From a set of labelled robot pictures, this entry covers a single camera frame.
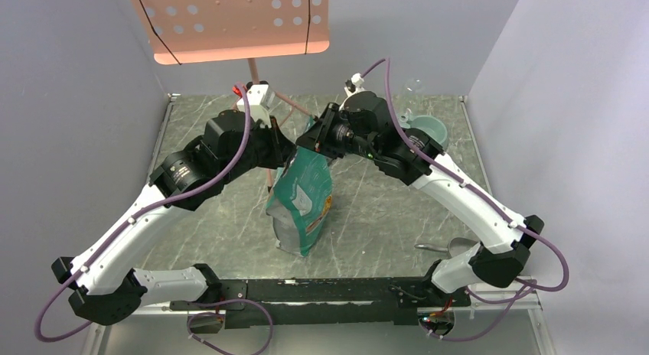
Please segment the green pet food bag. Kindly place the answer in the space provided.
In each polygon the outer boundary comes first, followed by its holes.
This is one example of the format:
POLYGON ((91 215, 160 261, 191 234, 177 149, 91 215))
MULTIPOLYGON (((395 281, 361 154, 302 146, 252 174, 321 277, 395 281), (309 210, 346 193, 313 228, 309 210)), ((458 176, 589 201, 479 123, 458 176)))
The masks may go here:
POLYGON ((305 257, 317 242, 332 205, 329 160, 298 146, 279 168, 266 203, 276 247, 305 257))

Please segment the teal double pet bowl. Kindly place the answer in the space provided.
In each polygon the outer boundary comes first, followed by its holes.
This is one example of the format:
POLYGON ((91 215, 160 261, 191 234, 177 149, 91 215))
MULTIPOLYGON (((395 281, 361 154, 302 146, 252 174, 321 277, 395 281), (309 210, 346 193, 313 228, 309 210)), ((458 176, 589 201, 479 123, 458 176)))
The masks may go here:
POLYGON ((399 114, 397 119, 403 128, 420 129, 440 144, 443 149, 447 149, 449 133, 441 120, 431 115, 414 115, 410 110, 399 114))

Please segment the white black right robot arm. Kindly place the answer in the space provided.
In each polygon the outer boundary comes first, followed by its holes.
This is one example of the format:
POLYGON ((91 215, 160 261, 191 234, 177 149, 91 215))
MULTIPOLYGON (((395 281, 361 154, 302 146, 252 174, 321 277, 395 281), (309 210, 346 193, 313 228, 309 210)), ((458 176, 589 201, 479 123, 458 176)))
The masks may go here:
POLYGON ((340 105, 330 103, 296 143, 328 158, 369 159, 385 175, 433 197, 474 232, 478 242, 468 251, 427 272, 422 295, 429 304, 442 305, 474 283, 506 288, 527 263, 533 239, 523 235, 526 219, 506 214, 425 131, 402 127, 390 99, 364 90, 340 105))

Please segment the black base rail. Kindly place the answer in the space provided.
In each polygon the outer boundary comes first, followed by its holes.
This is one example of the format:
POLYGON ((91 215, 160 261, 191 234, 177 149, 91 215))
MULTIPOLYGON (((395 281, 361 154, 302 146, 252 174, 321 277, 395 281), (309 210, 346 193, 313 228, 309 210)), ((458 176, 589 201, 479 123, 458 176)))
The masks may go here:
POLYGON ((468 294, 436 291, 424 278, 297 278, 224 280, 227 329, 265 325, 390 322, 416 325, 418 316, 467 308, 468 294))

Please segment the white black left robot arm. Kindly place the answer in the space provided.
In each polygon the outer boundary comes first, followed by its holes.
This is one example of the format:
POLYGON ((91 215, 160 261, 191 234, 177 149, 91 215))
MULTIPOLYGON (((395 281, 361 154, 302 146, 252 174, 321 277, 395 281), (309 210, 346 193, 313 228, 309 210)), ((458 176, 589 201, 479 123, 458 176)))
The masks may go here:
POLYGON ((222 111, 203 134, 168 155, 152 172, 133 205, 86 252, 57 259, 52 269, 71 290, 74 314, 101 325, 122 321, 138 308, 187 301, 212 308, 223 296, 213 269, 151 271, 137 262, 179 220, 254 168, 277 169, 294 155, 295 143, 276 120, 265 124, 243 112, 222 111))

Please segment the metal food scoop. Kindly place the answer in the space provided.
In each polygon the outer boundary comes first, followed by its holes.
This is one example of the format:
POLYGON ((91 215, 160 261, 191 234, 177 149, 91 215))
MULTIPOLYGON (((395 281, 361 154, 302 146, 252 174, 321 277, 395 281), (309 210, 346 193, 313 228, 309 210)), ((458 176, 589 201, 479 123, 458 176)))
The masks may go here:
POLYGON ((431 243, 416 243, 414 248, 430 252, 446 253, 449 257, 455 257, 471 249, 476 244, 478 244, 476 240, 455 237, 448 242, 447 246, 436 246, 431 243))

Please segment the pink music stand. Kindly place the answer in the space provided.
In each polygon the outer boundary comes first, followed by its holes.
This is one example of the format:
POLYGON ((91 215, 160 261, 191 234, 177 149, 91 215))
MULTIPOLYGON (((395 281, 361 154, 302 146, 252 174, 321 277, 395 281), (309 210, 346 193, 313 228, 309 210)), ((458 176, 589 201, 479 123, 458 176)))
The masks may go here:
POLYGON ((129 0, 156 63, 246 60, 259 86, 262 57, 317 54, 329 44, 328 0, 129 0))

